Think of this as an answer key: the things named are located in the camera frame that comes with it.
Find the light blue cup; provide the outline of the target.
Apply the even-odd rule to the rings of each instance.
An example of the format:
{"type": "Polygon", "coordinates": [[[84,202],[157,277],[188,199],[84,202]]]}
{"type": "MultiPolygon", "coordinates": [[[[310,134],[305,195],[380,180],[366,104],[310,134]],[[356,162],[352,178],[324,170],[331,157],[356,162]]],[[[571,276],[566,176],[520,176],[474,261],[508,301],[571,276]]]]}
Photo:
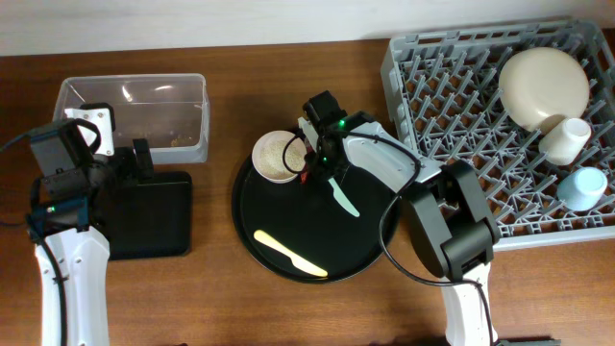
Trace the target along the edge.
{"type": "Polygon", "coordinates": [[[582,167],[566,177],[557,187],[556,197],[573,211],[595,207],[607,187],[605,174],[594,167],[582,167]]]}

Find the yellow plastic knife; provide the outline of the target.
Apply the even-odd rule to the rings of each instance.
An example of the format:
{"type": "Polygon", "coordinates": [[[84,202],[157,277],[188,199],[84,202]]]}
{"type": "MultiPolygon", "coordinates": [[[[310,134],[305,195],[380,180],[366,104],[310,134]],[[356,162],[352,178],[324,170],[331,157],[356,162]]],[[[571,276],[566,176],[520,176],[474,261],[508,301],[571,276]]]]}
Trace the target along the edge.
{"type": "Polygon", "coordinates": [[[295,268],[318,278],[326,278],[328,276],[328,272],[325,269],[294,253],[265,231],[256,230],[253,237],[260,244],[288,257],[295,268]]]}

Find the large cream bowl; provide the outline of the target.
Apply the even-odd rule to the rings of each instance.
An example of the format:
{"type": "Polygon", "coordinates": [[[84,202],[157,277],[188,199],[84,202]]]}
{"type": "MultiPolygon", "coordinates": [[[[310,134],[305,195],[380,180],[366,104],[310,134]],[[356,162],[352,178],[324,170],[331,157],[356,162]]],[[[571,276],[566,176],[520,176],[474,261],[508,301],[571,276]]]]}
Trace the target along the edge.
{"type": "Polygon", "coordinates": [[[566,118],[579,118],[590,86],[580,63],[549,47],[531,48],[510,58],[501,70],[501,102],[510,119],[528,132],[548,133],[566,118]]]}

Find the red sauce packet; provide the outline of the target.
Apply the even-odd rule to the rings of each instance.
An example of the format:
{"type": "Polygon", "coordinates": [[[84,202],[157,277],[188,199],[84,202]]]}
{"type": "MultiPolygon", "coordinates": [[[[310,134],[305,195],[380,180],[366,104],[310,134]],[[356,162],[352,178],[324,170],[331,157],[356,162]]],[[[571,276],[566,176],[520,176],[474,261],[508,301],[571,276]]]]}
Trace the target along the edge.
{"type": "Polygon", "coordinates": [[[300,174],[301,184],[305,184],[309,179],[312,170],[313,161],[316,159],[316,154],[313,151],[308,151],[304,156],[305,166],[300,174]]]}

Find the mint green plastic knife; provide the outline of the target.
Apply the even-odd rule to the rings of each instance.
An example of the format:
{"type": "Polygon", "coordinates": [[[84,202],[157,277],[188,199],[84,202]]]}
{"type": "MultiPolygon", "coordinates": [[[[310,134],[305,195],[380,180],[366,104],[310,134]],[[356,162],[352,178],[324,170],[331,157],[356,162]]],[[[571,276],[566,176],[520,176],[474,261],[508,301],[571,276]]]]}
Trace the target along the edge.
{"type": "Polygon", "coordinates": [[[329,178],[328,183],[332,188],[332,196],[334,200],[351,216],[359,217],[360,213],[352,202],[347,198],[341,187],[336,182],[335,178],[329,178]]]}

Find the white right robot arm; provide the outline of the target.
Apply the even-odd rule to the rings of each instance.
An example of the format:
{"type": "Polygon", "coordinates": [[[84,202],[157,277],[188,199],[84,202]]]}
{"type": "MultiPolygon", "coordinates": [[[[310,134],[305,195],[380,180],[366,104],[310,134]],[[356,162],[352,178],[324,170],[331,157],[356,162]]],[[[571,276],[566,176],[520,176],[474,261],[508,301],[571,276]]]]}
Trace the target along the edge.
{"type": "Polygon", "coordinates": [[[393,191],[394,203],[406,202],[412,247],[430,276],[421,278],[389,250],[382,252],[414,282],[440,288],[447,342],[497,344],[488,277],[500,236],[473,167],[464,161],[444,164],[422,157],[377,121],[353,127],[348,120],[338,120],[318,129],[304,120],[300,128],[316,156],[316,170],[361,168],[393,191]]]}

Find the pink bowl with grains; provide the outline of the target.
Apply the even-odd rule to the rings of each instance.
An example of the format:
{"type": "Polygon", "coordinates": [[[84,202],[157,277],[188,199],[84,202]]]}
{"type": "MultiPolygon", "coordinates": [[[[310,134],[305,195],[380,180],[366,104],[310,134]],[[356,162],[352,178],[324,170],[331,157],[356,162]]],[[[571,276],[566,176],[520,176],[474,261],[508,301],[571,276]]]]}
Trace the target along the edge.
{"type": "Polygon", "coordinates": [[[263,135],[252,152],[254,168],[266,180],[285,184],[298,176],[305,166],[307,147],[300,137],[288,131],[263,135]]]}

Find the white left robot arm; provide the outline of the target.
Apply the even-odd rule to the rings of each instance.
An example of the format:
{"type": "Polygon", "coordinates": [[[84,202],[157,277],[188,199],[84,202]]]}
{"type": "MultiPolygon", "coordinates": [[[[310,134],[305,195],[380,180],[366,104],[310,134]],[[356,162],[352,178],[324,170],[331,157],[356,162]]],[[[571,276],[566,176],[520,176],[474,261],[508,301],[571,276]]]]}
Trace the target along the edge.
{"type": "Polygon", "coordinates": [[[42,344],[108,345],[107,269],[125,231],[124,192],[153,174],[144,138],[97,160],[87,156],[31,187],[28,234],[42,282],[42,344]]]}

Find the white cup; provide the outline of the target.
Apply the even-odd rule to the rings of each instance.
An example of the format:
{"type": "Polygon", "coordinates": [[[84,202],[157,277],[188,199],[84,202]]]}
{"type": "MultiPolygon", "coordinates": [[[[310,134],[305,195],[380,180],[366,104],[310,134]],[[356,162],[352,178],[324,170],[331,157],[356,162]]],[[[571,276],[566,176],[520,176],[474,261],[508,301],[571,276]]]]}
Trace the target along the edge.
{"type": "Polygon", "coordinates": [[[592,134],[590,125],[580,118],[562,120],[539,142],[539,152],[554,165],[574,161],[592,134]]]}

